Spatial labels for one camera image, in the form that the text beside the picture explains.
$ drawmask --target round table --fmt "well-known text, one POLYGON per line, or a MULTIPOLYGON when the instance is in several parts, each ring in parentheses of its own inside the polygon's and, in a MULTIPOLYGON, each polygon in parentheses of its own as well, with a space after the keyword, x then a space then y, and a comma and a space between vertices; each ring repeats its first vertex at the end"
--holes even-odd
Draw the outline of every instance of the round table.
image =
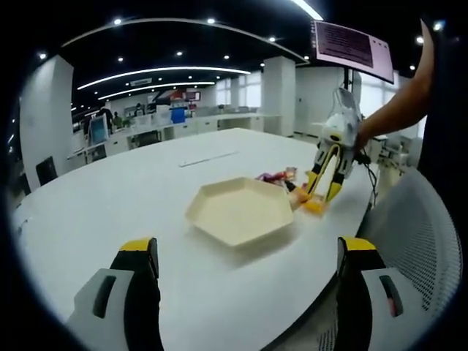
POLYGON ((244 249, 196 230, 185 210, 203 184, 288 166, 305 181, 316 151, 311 143, 230 129, 112 156, 26 197, 15 213, 16 223, 27 219, 18 248, 39 296, 65 322, 75 294, 122 244, 153 236, 165 349, 259 350, 336 272, 337 238, 356 235, 369 204, 366 168, 354 166, 322 218, 300 209, 282 233, 244 249))

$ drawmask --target window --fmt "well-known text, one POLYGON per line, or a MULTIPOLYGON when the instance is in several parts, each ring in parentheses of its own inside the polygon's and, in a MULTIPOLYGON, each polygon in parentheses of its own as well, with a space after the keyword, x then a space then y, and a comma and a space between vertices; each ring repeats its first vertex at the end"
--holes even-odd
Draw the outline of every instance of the window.
MULTIPOLYGON (((379 78, 375 78, 364 73, 360 73, 360 75, 362 79, 362 90, 359 108, 366 118, 392 100, 396 92, 408 81, 408 79, 400 77, 397 72, 393 73, 393 78, 395 80, 394 84, 384 82, 379 78)), ((416 133, 412 132, 413 128, 411 127, 407 130, 412 130, 410 132, 412 137, 423 137, 425 126, 426 118, 419 122, 417 129, 414 129, 417 131, 416 133)))
POLYGON ((239 77, 239 106, 262 106, 262 73, 253 72, 239 77))
POLYGON ((216 104, 231 104, 231 79, 220 80, 216 83, 216 104))

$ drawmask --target ceiling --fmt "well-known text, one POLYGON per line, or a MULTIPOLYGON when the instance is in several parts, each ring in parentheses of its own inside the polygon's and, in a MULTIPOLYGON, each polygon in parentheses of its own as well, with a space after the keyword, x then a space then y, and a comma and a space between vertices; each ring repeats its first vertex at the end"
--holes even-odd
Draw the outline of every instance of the ceiling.
MULTIPOLYGON (((410 76, 410 65, 417 65, 421 47, 415 44, 420 34, 421 9, 408 1, 382 3, 363 0, 308 0, 326 21, 349 26, 388 42, 394 68, 410 76)), ((31 33, 30 40, 37 52, 49 56, 58 53, 74 68, 74 113, 81 105, 97 106, 97 98, 127 90, 131 80, 153 78, 158 83, 216 81, 229 77, 225 72, 171 71, 109 80, 82 90, 91 81, 124 72, 155 67, 204 66, 260 69, 263 60, 283 55, 298 64, 303 60, 281 48, 243 34, 193 23, 138 23, 113 26, 89 35, 65 48, 62 44, 87 31, 110 25, 114 19, 123 21, 142 18, 188 18, 241 29, 263 38, 275 36, 276 43, 297 53, 310 55, 311 18, 290 0, 197 0, 197 1, 79 1, 48 12, 44 6, 33 5, 42 23, 31 33)))

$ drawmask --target human arm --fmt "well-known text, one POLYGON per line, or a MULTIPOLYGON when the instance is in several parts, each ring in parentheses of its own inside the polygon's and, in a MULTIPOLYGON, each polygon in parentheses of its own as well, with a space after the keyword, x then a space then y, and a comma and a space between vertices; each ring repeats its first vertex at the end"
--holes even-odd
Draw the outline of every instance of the human arm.
POLYGON ((427 114, 434 71, 434 44, 423 21, 421 26, 424 46, 414 78, 388 104, 361 123, 358 148, 364 147, 373 137, 410 127, 427 114))

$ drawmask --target hexagonal tray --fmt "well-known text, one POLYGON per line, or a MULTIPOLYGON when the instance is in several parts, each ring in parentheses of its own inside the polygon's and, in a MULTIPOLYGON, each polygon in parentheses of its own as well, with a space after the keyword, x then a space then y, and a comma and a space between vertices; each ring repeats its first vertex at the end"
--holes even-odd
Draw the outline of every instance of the hexagonal tray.
POLYGON ((287 194, 250 178, 202 186, 186 218, 229 246, 248 243, 293 222, 287 194))

